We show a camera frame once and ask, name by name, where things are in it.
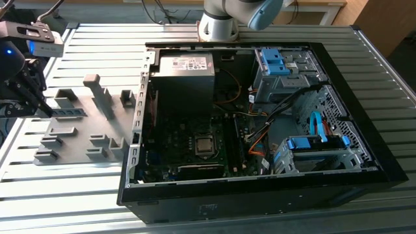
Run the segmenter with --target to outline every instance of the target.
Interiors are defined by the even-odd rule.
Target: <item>open computer tower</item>
[[[117,204],[145,223],[339,206],[408,180],[320,43],[149,43]]]

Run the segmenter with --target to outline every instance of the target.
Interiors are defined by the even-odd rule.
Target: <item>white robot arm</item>
[[[204,41],[233,41],[237,22],[253,30],[263,30],[272,23],[283,0],[205,0],[199,37]]]

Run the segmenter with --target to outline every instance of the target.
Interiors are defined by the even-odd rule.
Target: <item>metal slotted table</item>
[[[145,42],[196,41],[196,26],[81,24],[67,29],[65,54],[45,68],[48,90],[87,92],[85,74],[119,94],[137,92]],[[0,150],[0,233],[415,233],[416,96],[360,30],[351,27],[240,27],[241,41],[321,42],[373,120],[409,181],[328,210],[145,225],[116,205],[120,163],[35,166],[48,120],[19,119]]]

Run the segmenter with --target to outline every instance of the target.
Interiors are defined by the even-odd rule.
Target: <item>motherboard chip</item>
[[[209,152],[212,151],[212,139],[197,139],[196,140],[197,152]]]
[[[213,135],[196,135],[195,136],[195,155],[203,159],[208,159],[213,154],[215,154]]]

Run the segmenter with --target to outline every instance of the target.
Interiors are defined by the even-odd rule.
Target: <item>wire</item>
[[[221,111],[228,112],[228,113],[241,114],[241,115],[245,115],[245,116],[257,116],[257,115],[248,114],[248,113],[244,113],[244,112],[240,112],[240,111],[228,111],[228,110],[225,110],[223,107],[220,107],[220,106],[216,105],[216,104],[213,104],[213,106],[215,106],[216,108],[219,108]]]
[[[4,6],[0,8],[0,19],[3,18],[7,10],[11,8],[13,5],[15,0],[8,0],[8,2],[4,4]]]
[[[144,11],[145,11],[145,14],[148,15],[151,21],[152,21],[153,23],[156,23],[156,24],[160,24],[160,23],[156,22],[156,20],[155,20],[155,19],[152,18],[152,16],[151,16],[151,14],[149,14],[149,12],[148,12],[148,8],[145,7],[145,2],[144,2],[144,0],[141,0],[141,4],[143,4],[143,9],[144,9]]]
[[[0,143],[0,146],[1,146],[5,141],[5,135],[1,130],[0,130],[0,135],[1,135],[1,143]]]
[[[269,128],[265,130],[265,132],[261,134],[261,136],[259,137],[259,139],[255,141],[252,147],[248,150],[249,154],[255,154],[255,155],[260,155],[264,156],[264,153],[253,151],[255,146],[257,145],[259,141],[263,139],[263,137],[265,136],[265,134],[268,133]]]
[[[293,9],[293,13],[292,13],[292,19],[291,19],[289,23],[287,23],[287,24],[292,24],[293,20],[296,20],[296,18],[297,18],[297,14],[299,14],[299,2],[297,2],[297,0],[295,0],[295,9]]]
[[[249,106],[248,106],[248,113],[253,114],[253,115],[259,115],[259,112],[253,112],[253,104],[252,103],[249,103]]]
[[[328,135],[332,135],[332,131],[331,131],[328,122],[327,122],[325,120],[323,121],[323,124],[324,124],[325,130],[327,130],[327,134],[328,134]]]
[[[164,9],[164,7],[163,7],[163,4],[161,4],[160,0],[155,0],[155,2],[156,2],[156,4],[159,5],[160,10],[163,11],[163,13],[164,13],[164,15],[165,15],[165,17],[167,17],[167,19],[168,19],[168,21],[169,21],[169,24],[172,24],[172,21],[171,21],[171,16],[169,16],[169,14],[168,14],[167,10]]]
[[[9,131],[7,130],[7,127],[8,127],[8,122],[9,122],[9,118],[5,119],[5,123],[4,123],[4,130],[5,130],[5,134],[9,133]]]
[[[185,14],[184,18],[183,18],[180,21],[176,21],[176,23],[183,22],[183,21],[187,19],[187,17],[188,17],[188,15],[189,15],[189,13],[191,13],[191,10],[188,10],[188,13]]]
[[[229,72],[229,71],[227,71],[227,70],[225,70],[225,69],[223,69],[223,68],[220,68],[220,70],[223,70],[224,72],[227,72],[227,73],[228,73],[228,75],[233,78],[233,80],[235,80],[235,82],[236,82],[236,84],[237,84],[237,86],[239,86],[239,92],[237,92],[236,96],[235,96],[232,99],[225,100],[225,101],[216,101],[216,102],[215,102],[215,104],[224,104],[224,103],[229,103],[229,102],[235,101],[235,100],[240,97],[240,94],[241,94],[241,85],[240,85],[239,80],[236,79],[236,77],[233,76],[233,74],[231,74],[231,72]]]
[[[43,20],[45,17],[48,17],[48,16],[53,13],[53,11],[56,11],[56,9],[57,9],[59,6],[63,4],[63,2],[64,2],[64,0],[59,0],[59,1],[56,2],[56,4],[53,5],[53,7],[52,7],[45,13],[43,13],[43,14],[37,17],[36,22],[41,22],[41,20]]]

